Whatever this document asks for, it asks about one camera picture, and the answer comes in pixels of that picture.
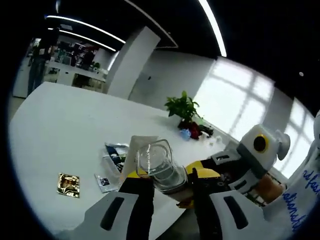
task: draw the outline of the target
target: gold snack packet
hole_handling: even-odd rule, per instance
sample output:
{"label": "gold snack packet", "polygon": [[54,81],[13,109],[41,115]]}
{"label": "gold snack packet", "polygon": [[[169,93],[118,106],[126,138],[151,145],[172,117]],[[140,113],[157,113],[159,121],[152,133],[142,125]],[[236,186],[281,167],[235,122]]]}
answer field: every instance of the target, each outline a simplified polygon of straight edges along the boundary
{"label": "gold snack packet", "polygon": [[65,196],[79,198],[80,197],[79,177],[60,172],[56,191],[59,194],[62,194]]}

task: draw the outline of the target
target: window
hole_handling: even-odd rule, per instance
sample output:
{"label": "window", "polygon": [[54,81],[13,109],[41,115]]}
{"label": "window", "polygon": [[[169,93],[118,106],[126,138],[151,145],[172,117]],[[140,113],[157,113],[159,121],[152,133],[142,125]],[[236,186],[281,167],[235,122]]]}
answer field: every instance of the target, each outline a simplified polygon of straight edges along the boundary
{"label": "window", "polygon": [[228,133],[237,119],[246,93],[214,77],[206,78],[198,92],[201,94],[194,98],[200,105],[198,114]]}
{"label": "window", "polygon": [[254,125],[262,123],[273,89],[270,79],[219,58],[194,100],[204,120],[239,141]]}
{"label": "window", "polygon": [[240,140],[254,125],[263,121],[266,112],[266,106],[251,98],[245,106],[234,130],[230,134],[237,140]]}
{"label": "window", "polygon": [[290,136],[290,149],[287,156],[278,160],[274,168],[281,172],[286,178],[290,178],[305,160],[310,145],[314,140],[315,118],[297,99],[294,99],[289,123],[285,133]]}

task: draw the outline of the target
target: white wall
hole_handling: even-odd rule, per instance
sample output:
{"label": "white wall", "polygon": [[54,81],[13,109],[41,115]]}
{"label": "white wall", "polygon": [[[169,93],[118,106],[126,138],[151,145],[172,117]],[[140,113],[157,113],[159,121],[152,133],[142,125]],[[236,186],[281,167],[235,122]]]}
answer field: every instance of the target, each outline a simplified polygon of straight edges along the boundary
{"label": "white wall", "polygon": [[179,97],[183,90],[194,98],[213,62],[211,58],[188,53],[155,50],[129,100],[165,110],[167,97]]}
{"label": "white wall", "polygon": [[100,63],[100,68],[101,69],[107,69],[108,65],[110,63],[112,54],[109,53],[108,51],[99,48],[99,50],[96,52],[93,61],[95,63]]}

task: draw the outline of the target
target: white table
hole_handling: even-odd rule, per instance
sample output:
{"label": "white table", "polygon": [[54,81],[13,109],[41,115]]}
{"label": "white table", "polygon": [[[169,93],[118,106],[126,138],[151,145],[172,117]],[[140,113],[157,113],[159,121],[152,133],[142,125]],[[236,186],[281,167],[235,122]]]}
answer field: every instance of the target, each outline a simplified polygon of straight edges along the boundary
{"label": "white table", "polygon": [[[139,103],[81,88],[45,82],[23,102],[9,127],[14,168],[27,201],[53,234],[73,229],[100,200],[94,173],[101,171],[104,142],[129,143],[132,135],[161,136],[182,165],[224,149],[185,141],[170,125],[168,113]],[[58,173],[80,177],[80,198],[56,192]],[[183,213],[156,191],[149,239],[155,239]]]}
{"label": "white table", "polygon": [[102,72],[100,72],[100,74],[97,74],[92,71],[87,71],[75,66],[66,65],[60,62],[55,62],[55,61],[49,61],[47,64],[47,67],[60,70],[60,72],[58,73],[58,79],[56,81],[58,84],[71,86],[73,83],[73,80],[75,79],[75,74],[87,76],[92,79],[97,79],[104,83],[106,82],[106,80],[102,77],[103,76]]}

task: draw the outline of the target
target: snack package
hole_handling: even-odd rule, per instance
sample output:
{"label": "snack package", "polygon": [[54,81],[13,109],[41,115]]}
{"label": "snack package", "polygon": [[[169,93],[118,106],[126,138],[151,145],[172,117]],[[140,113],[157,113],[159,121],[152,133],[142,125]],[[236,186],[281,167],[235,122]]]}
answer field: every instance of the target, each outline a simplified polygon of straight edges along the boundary
{"label": "snack package", "polygon": [[80,178],[65,173],[59,173],[56,191],[68,197],[80,197]]}
{"label": "snack package", "polygon": [[104,158],[110,158],[112,163],[118,172],[121,174],[125,165],[125,160],[128,154],[129,146],[126,144],[111,144],[105,143],[105,148],[108,155],[104,156]]}
{"label": "snack package", "polygon": [[102,193],[118,190],[118,186],[111,184],[106,177],[102,177],[98,174],[94,174],[94,176]]}

